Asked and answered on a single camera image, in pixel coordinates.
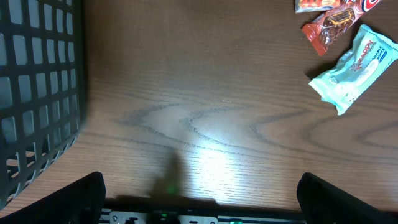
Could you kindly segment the red chocolate bar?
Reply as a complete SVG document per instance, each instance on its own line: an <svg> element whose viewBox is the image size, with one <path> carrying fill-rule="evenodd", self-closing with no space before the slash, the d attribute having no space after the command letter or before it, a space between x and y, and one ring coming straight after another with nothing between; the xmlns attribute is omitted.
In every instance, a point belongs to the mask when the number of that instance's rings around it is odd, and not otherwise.
<svg viewBox="0 0 398 224"><path fill-rule="evenodd" d="M318 55L322 56L340 35L380 2L381 0L343 1L339 7L330 9L314 21L305 24L302 32Z"/></svg>

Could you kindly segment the teal snack wrapper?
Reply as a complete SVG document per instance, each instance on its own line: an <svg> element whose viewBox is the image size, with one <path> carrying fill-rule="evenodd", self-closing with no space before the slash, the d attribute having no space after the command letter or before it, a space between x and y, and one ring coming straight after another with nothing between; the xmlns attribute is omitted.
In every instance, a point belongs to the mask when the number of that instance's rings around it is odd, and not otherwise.
<svg viewBox="0 0 398 224"><path fill-rule="evenodd" d="M322 101L335 105L340 116L395 60L397 44L363 24L353 40L353 47L331 70L315 77L309 85Z"/></svg>

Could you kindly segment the small orange juice carton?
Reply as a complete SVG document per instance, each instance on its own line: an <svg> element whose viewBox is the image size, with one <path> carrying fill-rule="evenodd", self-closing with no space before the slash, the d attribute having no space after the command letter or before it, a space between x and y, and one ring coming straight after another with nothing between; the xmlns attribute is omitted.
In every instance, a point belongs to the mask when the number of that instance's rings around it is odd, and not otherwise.
<svg viewBox="0 0 398 224"><path fill-rule="evenodd" d="M327 11L341 5L341 0L295 0L295 13Z"/></svg>

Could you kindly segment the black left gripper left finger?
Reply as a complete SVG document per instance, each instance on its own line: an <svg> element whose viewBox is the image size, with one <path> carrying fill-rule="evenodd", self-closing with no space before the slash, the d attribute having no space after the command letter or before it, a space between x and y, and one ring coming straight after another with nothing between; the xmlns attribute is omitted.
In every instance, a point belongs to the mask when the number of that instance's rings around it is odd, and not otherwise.
<svg viewBox="0 0 398 224"><path fill-rule="evenodd" d="M97 224L105 196L102 173L92 172L28 207L2 217L1 224Z"/></svg>

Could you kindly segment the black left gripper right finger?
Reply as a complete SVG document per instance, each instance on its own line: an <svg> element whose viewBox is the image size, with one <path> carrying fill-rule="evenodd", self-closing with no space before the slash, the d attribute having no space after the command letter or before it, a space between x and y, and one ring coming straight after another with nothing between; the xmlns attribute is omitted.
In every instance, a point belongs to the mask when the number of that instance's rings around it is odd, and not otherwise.
<svg viewBox="0 0 398 224"><path fill-rule="evenodd" d="M309 172L298 183L297 200L307 223L397 224L397 216L382 212Z"/></svg>

